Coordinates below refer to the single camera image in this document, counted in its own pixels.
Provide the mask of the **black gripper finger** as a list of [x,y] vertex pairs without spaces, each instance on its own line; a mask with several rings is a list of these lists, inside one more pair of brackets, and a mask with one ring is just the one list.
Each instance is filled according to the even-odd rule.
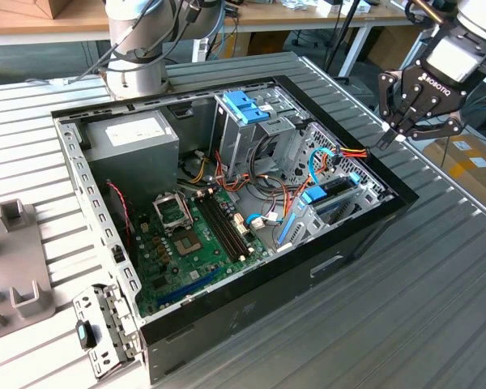
[[464,128],[460,109],[438,117],[420,119],[412,127],[411,133],[406,138],[426,140],[458,135]]
[[[401,83],[402,100],[396,105],[394,87],[398,83]],[[422,93],[422,83],[418,79],[413,79],[405,85],[402,71],[385,71],[378,76],[378,86],[378,112],[383,120],[384,135],[378,140],[377,147],[386,150],[400,135],[407,137],[417,123],[417,110],[414,104]]]

